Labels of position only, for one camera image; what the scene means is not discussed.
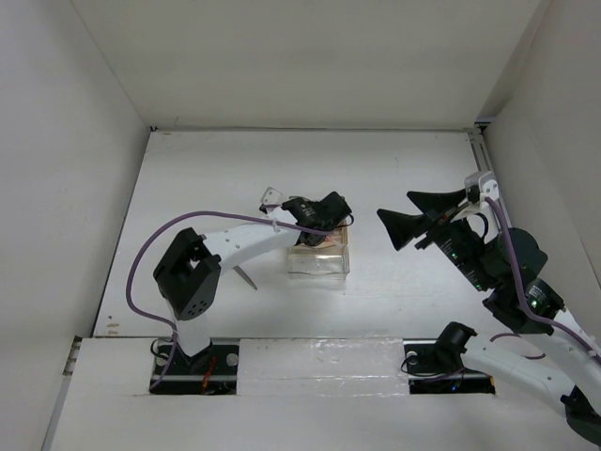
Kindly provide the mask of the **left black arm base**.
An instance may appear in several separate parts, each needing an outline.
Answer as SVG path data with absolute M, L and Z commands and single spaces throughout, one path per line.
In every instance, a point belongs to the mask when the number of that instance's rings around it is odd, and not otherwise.
M 167 360 L 171 340 L 157 338 L 150 345 L 153 369 L 149 393 L 157 396 L 230 396 L 237 393 L 239 341 L 219 339 L 198 356 L 175 350 Z

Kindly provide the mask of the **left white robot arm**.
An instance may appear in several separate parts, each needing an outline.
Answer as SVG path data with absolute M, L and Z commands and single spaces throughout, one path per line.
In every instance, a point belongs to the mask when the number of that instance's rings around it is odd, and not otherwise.
M 214 303 L 222 275 L 274 250 L 317 247 L 352 217 L 350 206 L 336 192 L 315 201 L 285 199 L 269 189 L 259 210 L 261 217 L 223 231 L 179 231 L 153 272 L 177 326 L 177 361 L 191 373 L 198 374 L 213 357 L 205 313 Z

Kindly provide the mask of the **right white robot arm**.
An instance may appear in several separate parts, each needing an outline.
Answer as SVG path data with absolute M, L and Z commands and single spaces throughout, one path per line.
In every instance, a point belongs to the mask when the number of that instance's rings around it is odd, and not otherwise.
M 581 438 L 600 444 L 600 347 L 539 274 L 547 263 L 529 232 L 508 225 L 496 189 L 410 192 L 419 214 L 379 209 L 395 250 L 435 245 L 478 291 L 507 335 L 537 348 L 530 357 L 451 321 L 435 341 L 407 346 L 402 370 L 440 385 L 466 373 L 505 381 L 555 411 Z

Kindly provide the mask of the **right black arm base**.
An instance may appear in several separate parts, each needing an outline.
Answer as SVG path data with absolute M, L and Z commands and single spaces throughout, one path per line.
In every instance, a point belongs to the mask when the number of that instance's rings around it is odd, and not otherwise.
M 437 338 L 404 341 L 400 371 L 408 376 L 411 395 L 495 395 L 492 378 L 464 366 L 461 355 L 476 332 L 458 322 L 449 323 Z

